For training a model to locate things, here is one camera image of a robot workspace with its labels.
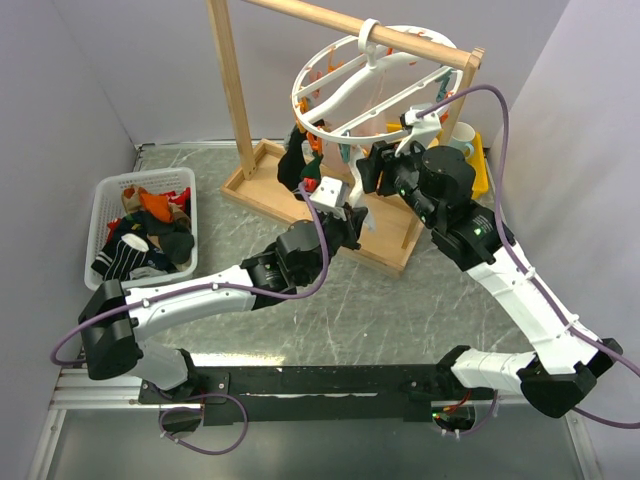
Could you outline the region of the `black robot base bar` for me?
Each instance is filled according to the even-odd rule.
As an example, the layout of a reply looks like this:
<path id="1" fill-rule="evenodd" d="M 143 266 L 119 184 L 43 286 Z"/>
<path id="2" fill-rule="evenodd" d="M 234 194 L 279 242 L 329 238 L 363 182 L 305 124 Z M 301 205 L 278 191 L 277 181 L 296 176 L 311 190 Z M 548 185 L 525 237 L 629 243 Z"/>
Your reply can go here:
<path id="1" fill-rule="evenodd" d="M 490 400 L 488 388 L 469 389 L 435 364 L 200 367 L 197 394 L 206 426 L 251 422 L 401 419 L 429 422 L 434 403 Z"/>

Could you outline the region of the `black white striped sock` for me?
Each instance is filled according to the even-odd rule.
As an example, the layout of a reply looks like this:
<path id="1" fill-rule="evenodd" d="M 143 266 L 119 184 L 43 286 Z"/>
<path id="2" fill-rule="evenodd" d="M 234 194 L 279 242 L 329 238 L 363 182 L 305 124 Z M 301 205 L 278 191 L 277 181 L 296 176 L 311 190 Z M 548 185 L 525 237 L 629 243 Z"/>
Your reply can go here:
<path id="1" fill-rule="evenodd" d="M 294 126 L 277 169 L 278 182 L 291 192 L 298 201 L 302 200 L 302 196 L 297 193 L 300 182 L 306 178 L 313 178 L 312 173 L 303 172 L 306 167 L 302 150 L 305 140 L 306 135 L 297 126 Z"/>

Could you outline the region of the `black brown sock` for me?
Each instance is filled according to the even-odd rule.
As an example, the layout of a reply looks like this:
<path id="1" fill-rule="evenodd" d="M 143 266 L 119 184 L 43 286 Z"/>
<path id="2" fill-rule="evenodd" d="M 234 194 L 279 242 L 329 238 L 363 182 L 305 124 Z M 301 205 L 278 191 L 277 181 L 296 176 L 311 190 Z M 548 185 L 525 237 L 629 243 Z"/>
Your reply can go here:
<path id="1" fill-rule="evenodd" d="M 162 222 L 148 212 L 142 213 L 142 221 L 147 239 L 173 264 L 182 265 L 190 261 L 195 238 L 187 227 L 177 222 Z"/>

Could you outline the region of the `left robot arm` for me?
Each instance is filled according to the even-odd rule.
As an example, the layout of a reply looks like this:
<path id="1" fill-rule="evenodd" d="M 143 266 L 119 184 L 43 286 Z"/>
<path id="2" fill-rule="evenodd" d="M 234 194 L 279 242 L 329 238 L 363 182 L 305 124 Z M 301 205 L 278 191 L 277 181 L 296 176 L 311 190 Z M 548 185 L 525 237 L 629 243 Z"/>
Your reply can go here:
<path id="1" fill-rule="evenodd" d="M 359 249 L 367 214 L 365 207 L 347 207 L 343 218 L 319 213 L 318 224 L 297 221 L 264 251 L 208 277 L 131 289 L 116 279 L 103 282 L 79 317 L 87 326 L 81 337 L 90 379 L 135 375 L 174 401 L 190 400 L 199 383 L 190 354 L 153 336 L 207 316 L 312 295 L 340 248 Z"/>

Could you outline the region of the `white small sock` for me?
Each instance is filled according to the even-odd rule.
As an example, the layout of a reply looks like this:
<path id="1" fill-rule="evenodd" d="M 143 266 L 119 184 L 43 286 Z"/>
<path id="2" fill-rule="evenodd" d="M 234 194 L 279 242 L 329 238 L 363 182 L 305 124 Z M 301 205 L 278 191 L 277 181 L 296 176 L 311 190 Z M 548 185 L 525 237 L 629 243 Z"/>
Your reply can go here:
<path id="1" fill-rule="evenodd" d="M 365 198 L 365 193 L 364 193 L 364 187 L 363 187 L 363 182 L 362 182 L 362 176 L 360 174 L 360 171 L 357 167 L 357 161 L 358 160 L 364 160 L 365 159 L 365 155 L 362 151 L 362 149 L 357 146 L 357 145 L 352 145 L 350 147 L 350 158 L 349 158 L 349 162 L 348 162 L 348 167 L 350 170 L 350 173 L 353 177 L 354 180 L 354 184 L 351 188 L 351 192 L 349 194 L 349 204 L 353 207 L 353 208 L 360 208 L 360 207 L 366 207 L 367 208 L 367 215 L 364 219 L 364 226 L 370 231 L 370 232 L 374 232 L 376 230 L 376 222 L 375 222 L 375 218 L 374 215 L 372 213 L 371 208 L 367 205 L 366 202 L 366 198 Z"/>

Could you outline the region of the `orange sock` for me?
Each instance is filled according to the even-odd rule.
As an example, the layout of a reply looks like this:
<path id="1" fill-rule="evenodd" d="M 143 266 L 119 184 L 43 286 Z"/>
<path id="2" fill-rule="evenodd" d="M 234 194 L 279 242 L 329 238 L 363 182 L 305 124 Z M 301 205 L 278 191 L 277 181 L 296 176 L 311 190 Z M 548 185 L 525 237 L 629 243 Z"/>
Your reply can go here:
<path id="1" fill-rule="evenodd" d="M 163 223 L 173 222 L 173 212 L 166 196 L 151 194 L 143 188 L 138 190 L 138 195 L 144 211 Z"/>

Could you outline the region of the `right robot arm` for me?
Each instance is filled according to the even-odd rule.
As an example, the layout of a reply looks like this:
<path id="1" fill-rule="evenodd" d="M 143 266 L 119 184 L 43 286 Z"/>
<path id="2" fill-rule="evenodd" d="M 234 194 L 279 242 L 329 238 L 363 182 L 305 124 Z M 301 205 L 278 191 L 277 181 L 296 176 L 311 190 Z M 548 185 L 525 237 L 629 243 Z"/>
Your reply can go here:
<path id="1" fill-rule="evenodd" d="M 433 243 L 461 271 L 485 288 L 526 336 L 532 351 L 482 352 L 461 346 L 442 360 L 439 391 L 460 398 L 469 389 L 521 394 L 539 412 L 560 418 L 580 403 L 614 364 L 594 347 L 597 336 L 572 318 L 568 325 L 540 292 L 543 283 L 514 255 L 524 253 L 494 212 L 472 198 L 475 171 L 459 150 L 426 149 L 414 142 L 405 153 L 384 141 L 355 162 L 365 192 L 398 195 Z"/>

